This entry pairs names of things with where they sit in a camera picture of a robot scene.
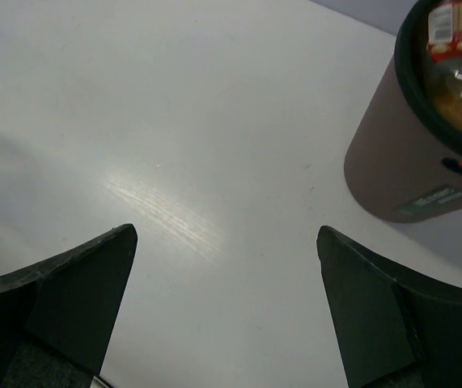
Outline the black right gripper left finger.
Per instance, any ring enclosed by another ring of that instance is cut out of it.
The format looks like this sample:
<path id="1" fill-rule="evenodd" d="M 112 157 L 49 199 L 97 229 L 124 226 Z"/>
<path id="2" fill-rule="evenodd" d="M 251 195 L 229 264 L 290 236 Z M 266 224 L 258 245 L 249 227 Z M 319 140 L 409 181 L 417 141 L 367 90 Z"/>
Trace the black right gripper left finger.
<path id="1" fill-rule="evenodd" d="M 89 387 L 100 375 L 138 245 L 118 226 L 0 276 L 0 387 Z"/>

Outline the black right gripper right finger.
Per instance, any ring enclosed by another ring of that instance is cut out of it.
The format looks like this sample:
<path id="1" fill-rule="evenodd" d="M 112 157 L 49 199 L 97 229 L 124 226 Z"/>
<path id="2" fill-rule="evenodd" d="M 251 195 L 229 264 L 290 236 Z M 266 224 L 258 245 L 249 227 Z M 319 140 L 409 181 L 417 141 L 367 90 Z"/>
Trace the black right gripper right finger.
<path id="1" fill-rule="evenodd" d="M 462 387 L 462 288 L 330 226 L 316 240 L 350 387 Z"/>

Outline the red cap clear bottle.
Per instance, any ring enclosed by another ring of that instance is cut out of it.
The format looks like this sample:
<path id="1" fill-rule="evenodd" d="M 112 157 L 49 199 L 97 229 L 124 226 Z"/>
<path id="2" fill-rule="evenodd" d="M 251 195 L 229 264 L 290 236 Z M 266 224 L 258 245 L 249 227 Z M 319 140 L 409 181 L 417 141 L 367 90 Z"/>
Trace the red cap clear bottle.
<path id="1" fill-rule="evenodd" d="M 462 59 L 462 1 L 441 1 L 427 16 L 427 50 L 435 63 Z"/>

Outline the brown plastic waste bin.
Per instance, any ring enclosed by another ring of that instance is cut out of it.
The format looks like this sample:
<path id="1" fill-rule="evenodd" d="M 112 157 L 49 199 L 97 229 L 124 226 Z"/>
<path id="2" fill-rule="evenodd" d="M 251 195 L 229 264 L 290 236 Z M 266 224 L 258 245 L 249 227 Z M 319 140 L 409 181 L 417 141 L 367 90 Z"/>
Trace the brown plastic waste bin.
<path id="1" fill-rule="evenodd" d="M 417 27 L 432 1 L 401 24 L 393 56 L 345 154 L 353 198 L 370 214 L 414 223 L 462 209 L 462 134 L 426 98 Z"/>

